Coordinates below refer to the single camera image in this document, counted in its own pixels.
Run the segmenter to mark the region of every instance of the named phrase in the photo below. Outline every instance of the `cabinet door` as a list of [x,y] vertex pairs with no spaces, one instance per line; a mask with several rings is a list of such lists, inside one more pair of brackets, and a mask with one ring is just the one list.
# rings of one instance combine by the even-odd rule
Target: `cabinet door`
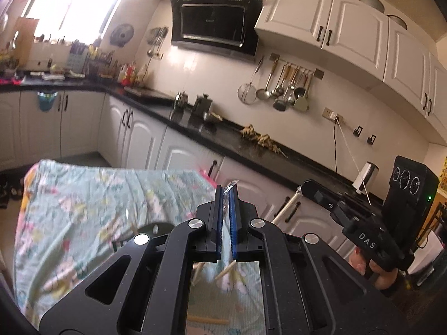
[[447,140],[447,71],[437,58],[430,54],[430,94],[426,118]]
[[266,0],[256,29],[321,47],[332,0]]
[[62,157],[98,150],[98,132],[105,93],[65,91],[62,126]]
[[106,96],[99,126],[98,151],[112,167],[120,167],[129,107]]
[[20,92],[0,95],[0,171],[21,165],[19,106]]
[[343,227],[339,226],[330,216],[330,212],[307,198],[300,199],[301,205],[296,210],[289,223],[282,219],[278,227],[284,232],[296,237],[306,233],[315,233],[342,257],[347,256],[354,244],[343,234]]
[[60,120],[63,93],[54,100],[47,112],[39,107],[35,91],[22,91],[20,96],[20,139],[23,164],[42,159],[60,158]]
[[121,167],[154,170],[166,125],[131,109],[124,139]]
[[383,81],[387,47],[386,15],[359,0],[333,0],[324,50]]
[[167,128],[157,161],[157,170],[205,170],[208,173],[217,161],[211,177],[215,177],[223,156],[199,145],[177,131]]
[[425,115],[429,79],[428,49],[390,20],[384,82]]
[[215,181],[225,188],[233,180],[239,180],[239,199],[255,205],[258,216],[270,221],[281,208],[285,197],[292,197],[294,194],[292,190],[225,157]]

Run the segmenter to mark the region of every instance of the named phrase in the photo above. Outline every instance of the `white wall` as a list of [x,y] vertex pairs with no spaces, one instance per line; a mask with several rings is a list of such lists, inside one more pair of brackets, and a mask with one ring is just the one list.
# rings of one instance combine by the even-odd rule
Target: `white wall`
[[[171,24],[170,3],[161,2],[148,29]],[[240,125],[253,124],[258,132],[268,133],[272,139],[335,170],[334,124],[321,117],[324,108],[329,107],[343,115],[350,126],[344,126],[343,130],[360,168],[366,161],[374,162],[380,168],[372,192],[382,198],[386,197],[388,191],[396,155],[419,162],[424,160],[428,142],[418,132],[374,96],[329,71],[325,72],[322,81],[314,79],[309,97],[311,108],[307,113],[292,109],[280,113],[272,108],[271,101],[251,106],[239,101],[237,89],[250,81],[255,64],[178,49],[171,46],[170,38],[169,34],[161,48],[165,54],[163,59],[150,63],[146,80],[149,87],[172,95],[185,90],[191,104],[196,95],[207,93],[214,100],[212,109],[227,119]],[[147,49],[147,44],[142,42],[135,57],[140,64],[148,61]],[[269,49],[260,49],[259,53],[269,57],[270,52]],[[285,53],[282,53],[282,57],[309,69],[316,68],[311,63]],[[271,65],[270,61],[266,61],[255,77],[256,88],[265,85]],[[352,131],[358,125],[363,126],[364,130],[356,138]],[[366,143],[371,134],[377,136],[373,146]],[[353,181],[357,171],[338,128],[337,158],[339,173]]]

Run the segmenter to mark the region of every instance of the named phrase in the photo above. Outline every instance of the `utensil rack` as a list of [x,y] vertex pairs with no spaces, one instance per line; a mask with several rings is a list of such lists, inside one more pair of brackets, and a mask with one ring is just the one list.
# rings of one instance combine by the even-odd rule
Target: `utensil rack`
[[281,59],[281,56],[280,56],[279,54],[276,54],[276,53],[274,53],[274,52],[271,53],[269,60],[270,60],[270,61],[275,61],[275,60],[277,60],[277,59],[278,59],[278,61],[280,61],[280,62],[282,62],[282,63],[284,63],[284,64],[289,64],[289,65],[291,66],[292,69],[293,69],[293,68],[304,68],[304,69],[306,69],[309,73],[312,73],[313,76],[314,76],[315,78],[318,78],[319,80],[322,80],[323,77],[324,77],[324,75],[325,75],[324,71],[322,71],[322,70],[320,70],[320,69],[315,69],[315,70],[307,69],[306,67],[301,66],[301,65],[299,65],[299,64],[295,64],[295,63],[292,63],[292,62],[287,61],[287,60],[285,60],[285,59]]

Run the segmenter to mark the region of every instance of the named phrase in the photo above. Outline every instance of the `power cord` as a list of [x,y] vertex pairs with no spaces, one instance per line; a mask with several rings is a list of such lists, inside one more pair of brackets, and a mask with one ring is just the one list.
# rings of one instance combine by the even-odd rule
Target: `power cord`
[[[357,163],[355,162],[355,159],[354,159],[354,156],[353,156],[352,153],[351,153],[351,150],[349,149],[348,141],[346,140],[345,134],[343,133],[343,130],[341,129],[341,125],[340,125],[340,122],[338,121],[337,116],[335,117],[335,121],[337,122],[338,127],[340,127],[340,132],[341,132],[341,135],[343,136],[343,140],[345,141],[346,148],[348,149],[349,155],[351,155],[351,159],[352,159],[352,161],[354,162],[355,168],[357,169],[357,172],[358,172],[358,174],[360,175],[360,170],[359,170],[359,168],[358,168],[358,166],[357,166]],[[363,178],[362,178],[362,184],[363,184],[363,188],[364,188],[365,193],[366,193],[366,197],[367,197],[367,199],[368,199],[368,203],[369,203],[369,205],[372,206],[372,204],[371,204],[371,200],[369,200],[368,190],[366,190],[366,185],[365,185],[365,182],[363,181]]]
[[335,156],[335,172],[338,174],[338,169],[337,169],[337,139],[335,138],[335,128],[337,127],[337,121],[334,121],[334,144],[335,144],[335,152],[334,152],[334,156]]

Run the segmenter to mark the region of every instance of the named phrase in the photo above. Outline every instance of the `black countertop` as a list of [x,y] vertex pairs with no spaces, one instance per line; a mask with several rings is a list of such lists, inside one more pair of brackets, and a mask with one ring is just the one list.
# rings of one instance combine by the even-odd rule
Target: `black countertop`
[[[154,90],[148,90],[150,92],[149,98],[138,98],[116,84],[104,85],[86,79],[49,82],[41,78],[27,76],[21,85],[0,86],[0,93],[39,89],[105,92],[158,119],[211,150],[228,156],[291,190],[296,190],[297,186],[305,180],[314,179],[334,192],[355,194],[351,181],[312,159],[282,145],[279,146],[287,157],[282,154],[275,154],[253,142],[244,141],[239,132],[241,127],[231,122],[215,126],[206,125],[201,118],[192,115],[189,109],[185,109],[184,112],[174,111],[172,97]],[[374,195],[370,195],[370,197],[381,204],[379,198],[374,197]]]

